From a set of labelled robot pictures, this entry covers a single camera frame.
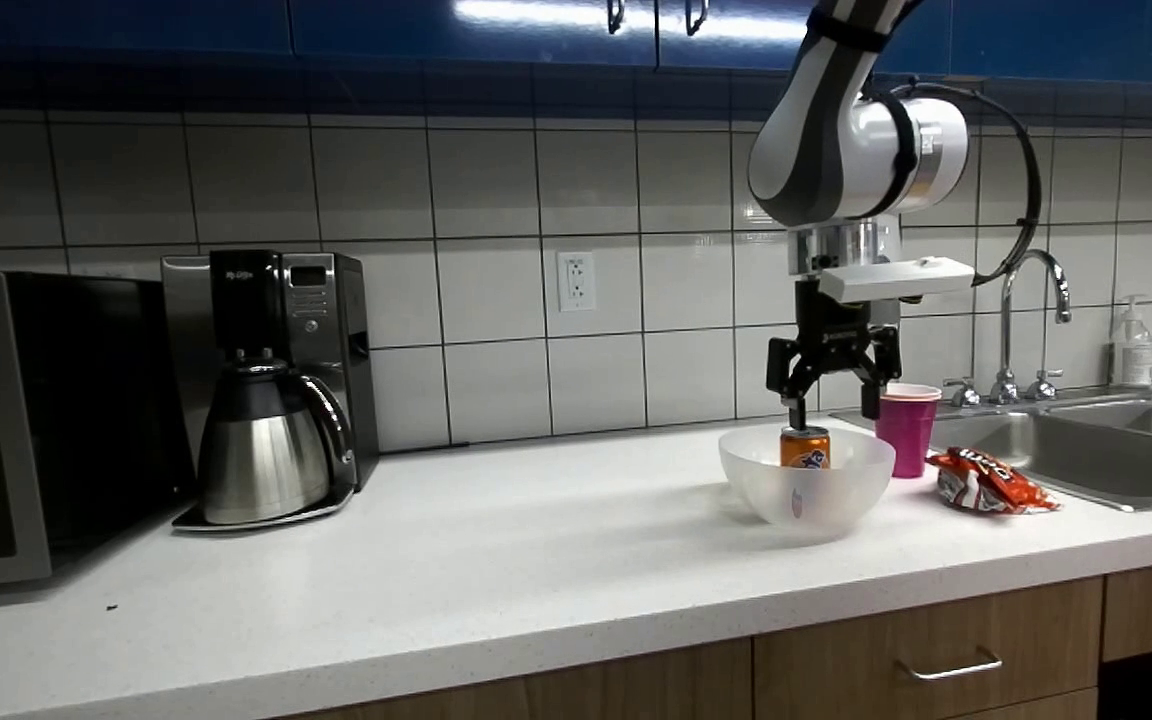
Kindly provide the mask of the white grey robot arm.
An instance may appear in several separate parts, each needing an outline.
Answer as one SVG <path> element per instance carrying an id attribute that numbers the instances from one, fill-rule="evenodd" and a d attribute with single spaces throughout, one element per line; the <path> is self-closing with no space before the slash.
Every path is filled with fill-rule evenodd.
<path id="1" fill-rule="evenodd" d="M 818 0 L 753 142 L 753 201 L 800 245 L 794 337 L 767 340 L 763 375 L 793 427 L 808 425 L 808 393 L 832 370 L 856 370 L 858 406 L 881 415 L 881 393 L 901 375 L 894 304 L 973 289 L 962 261 L 892 251 L 889 220 L 944 201 L 966 160 L 954 105 L 862 92 L 910 7 Z"/>

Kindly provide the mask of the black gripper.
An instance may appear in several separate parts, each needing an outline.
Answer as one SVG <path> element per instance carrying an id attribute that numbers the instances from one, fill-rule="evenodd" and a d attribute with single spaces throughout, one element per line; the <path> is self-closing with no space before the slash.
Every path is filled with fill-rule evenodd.
<path id="1" fill-rule="evenodd" d="M 816 278 L 794 282 L 793 337 L 767 340 L 763 387 L 784 394 L 786 427 L 808 427 L 804 393 L 827 370 L 858 375 L 858 415 L 881 418 L 882 383 L 901 375 L 901 330 L 866 304 L 838 304 Z"/>

